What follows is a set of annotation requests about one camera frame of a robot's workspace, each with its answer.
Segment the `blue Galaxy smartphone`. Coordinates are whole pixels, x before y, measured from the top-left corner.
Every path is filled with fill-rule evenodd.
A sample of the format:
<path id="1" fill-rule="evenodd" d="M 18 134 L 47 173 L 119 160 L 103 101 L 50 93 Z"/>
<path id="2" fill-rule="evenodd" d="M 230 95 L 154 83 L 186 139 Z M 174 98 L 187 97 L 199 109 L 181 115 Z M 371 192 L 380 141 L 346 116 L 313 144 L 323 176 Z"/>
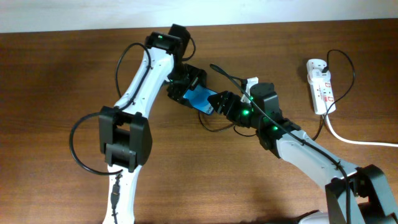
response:
<path id="1" fill-rule="evenodd" d="M 212 115 L 214 109 L 208 101 L 208 97 L 215 94 L 215 91 L 198 85 L 194 90 L 187 90 L 183 98 L 188 100 L 191 106 L 198 111 L 201 111 L 207 115 Z"/>

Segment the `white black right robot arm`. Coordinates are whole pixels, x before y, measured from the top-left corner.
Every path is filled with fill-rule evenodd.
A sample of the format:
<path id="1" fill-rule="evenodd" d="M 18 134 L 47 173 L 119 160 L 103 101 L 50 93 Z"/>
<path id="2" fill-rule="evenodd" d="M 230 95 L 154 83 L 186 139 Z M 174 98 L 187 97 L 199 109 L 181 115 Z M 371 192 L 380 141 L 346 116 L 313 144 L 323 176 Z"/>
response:
<path id="1" fill-rule="evenodd" d="M 211 95 L 208 101 L 234 124 L 254 128 L 264 149 L 325 191 L 327 210 L 308 212 L 293 223 L 397 223 L 397 203 L 380 168 L 359 167 L 313 141 L 283 117 L 273 84 L 255 84 L 245 95 L 247 103 L 229 91 Z"/>

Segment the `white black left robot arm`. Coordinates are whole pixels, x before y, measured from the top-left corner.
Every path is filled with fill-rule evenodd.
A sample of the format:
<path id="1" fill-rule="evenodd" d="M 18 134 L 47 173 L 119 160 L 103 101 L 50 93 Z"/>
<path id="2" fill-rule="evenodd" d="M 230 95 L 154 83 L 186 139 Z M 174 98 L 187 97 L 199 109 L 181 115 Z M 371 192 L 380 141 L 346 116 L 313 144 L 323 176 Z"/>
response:
<path id="1" fill-rule="evenodd" d="M 190 33 L 173 26 L 168 34 L 153 32 L 142 45 L 140 67 L 126 92 L 99 116 L 100 150 L 109 172 L 104 223 L 134 223 L 134 197 L 139 173 L 152 149 L 149 115 L 163 86 L 171 100 L 210 115 L 206 72 L 186 63 Z"/>

